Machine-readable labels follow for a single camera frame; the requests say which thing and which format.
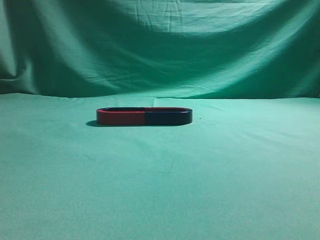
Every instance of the green backdrop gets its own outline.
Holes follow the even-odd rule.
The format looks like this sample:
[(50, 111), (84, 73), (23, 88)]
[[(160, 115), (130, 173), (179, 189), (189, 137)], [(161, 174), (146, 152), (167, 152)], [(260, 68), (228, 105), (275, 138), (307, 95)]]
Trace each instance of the green backdrop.
[(0, 0), (0, 93), (320, 93), (320, 0)]

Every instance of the wrinkled fabric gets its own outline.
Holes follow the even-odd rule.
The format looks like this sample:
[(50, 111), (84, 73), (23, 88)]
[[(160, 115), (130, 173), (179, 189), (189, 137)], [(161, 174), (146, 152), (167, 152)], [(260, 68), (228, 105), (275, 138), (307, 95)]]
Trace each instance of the wrinkled fabric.
[(0, 0), (0, 93), (320, 93), (320, 0)]
[[(96, 109), (193, 109), (99, 126)], [(0, 95), (1, 240), (318, 240), (320, 99)]]

